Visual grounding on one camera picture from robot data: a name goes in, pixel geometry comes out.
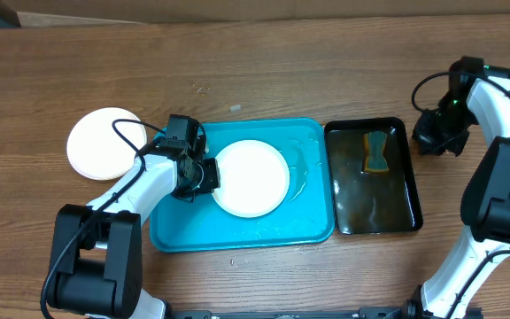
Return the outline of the white plate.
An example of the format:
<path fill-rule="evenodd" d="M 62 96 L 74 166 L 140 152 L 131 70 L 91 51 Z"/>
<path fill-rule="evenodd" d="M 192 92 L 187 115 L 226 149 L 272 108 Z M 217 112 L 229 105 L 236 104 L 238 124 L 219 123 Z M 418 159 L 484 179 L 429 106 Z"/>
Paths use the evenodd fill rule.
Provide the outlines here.
<path fill-rule="evenodd" d="M 66 155 L 77 173 L 93 180 L 111 180 L 134 165 L 135 151 L 113 130 L 112 123 L 118 119 L 139 121 L 128 110 L 106 107 L 85 115 L 74 125 Z"/>
<path fill-rule="evenodd" d="M 226 146 L 216 156 L 220 187 L 215 202 L 229 214 L 256 218 L 275 210 L 290 187 L 285 158 L 270 144 L 242 140 Z"/>

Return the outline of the green yellow sponge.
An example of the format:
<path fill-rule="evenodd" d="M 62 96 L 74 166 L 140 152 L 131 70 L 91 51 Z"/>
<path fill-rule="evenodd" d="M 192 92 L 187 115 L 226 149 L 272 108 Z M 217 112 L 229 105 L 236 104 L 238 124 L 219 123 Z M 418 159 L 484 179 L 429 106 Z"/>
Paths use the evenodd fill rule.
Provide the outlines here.
<path fill-rule="evenodd" d="M 365 173 L 386 173 L 389 171 L 387 160 L 384 158 L 384 149 L 387 134 L 382 131 L 371 131 L 363 136 L 365 159 L 363 171 Z"/>

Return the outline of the white plate top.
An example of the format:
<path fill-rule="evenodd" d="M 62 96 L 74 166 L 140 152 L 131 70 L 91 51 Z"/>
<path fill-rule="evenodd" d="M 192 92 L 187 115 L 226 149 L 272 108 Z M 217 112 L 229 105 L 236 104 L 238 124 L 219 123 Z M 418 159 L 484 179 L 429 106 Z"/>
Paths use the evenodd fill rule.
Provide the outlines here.
<path fill-rule="evenodd" d="M 113 130 L 112 123 L 118 119 L 139 121 L 128 110 L 106 107 L 85 115 L 74 125 L 66 155 L 77 173 L 93 180 L 111 180 L 134 165 L 135 151 Z"/>

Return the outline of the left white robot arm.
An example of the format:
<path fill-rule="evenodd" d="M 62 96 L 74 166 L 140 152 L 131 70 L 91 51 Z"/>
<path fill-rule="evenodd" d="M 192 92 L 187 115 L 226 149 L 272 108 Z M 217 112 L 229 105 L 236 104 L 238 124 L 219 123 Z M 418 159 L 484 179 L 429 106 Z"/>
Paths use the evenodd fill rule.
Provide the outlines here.
<path fill-rule="evenodd" d="M 158 202 L 193 202 L 220 186 L 207 158 L 203 125 L 173 114 L 167 126 L 135 149 L 133 167 L 86 206 L 57 214 L 50 267 L 42 286 L 44 317 L 61 309 L 88 318 L 163 318 L 168 305 L 143 288 L 142 226 Z"/>

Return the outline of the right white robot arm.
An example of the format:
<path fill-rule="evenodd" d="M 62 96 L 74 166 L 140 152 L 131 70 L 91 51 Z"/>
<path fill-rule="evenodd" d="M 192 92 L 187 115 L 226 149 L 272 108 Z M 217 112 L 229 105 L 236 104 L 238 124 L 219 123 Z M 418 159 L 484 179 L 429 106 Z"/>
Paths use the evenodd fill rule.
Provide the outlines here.
<path fill-rule="evenodd" d="M 438 271 L 391 318 L 480 318 L 469 303 L 493 270 L 510 257 L 510 68 L 464 56 L 444 72 L 448 90 L 424 109 L 412 138 L 423 155 L 460 155 L 469 127 L 488 149 L 463 192 L 460 236 Z"/>

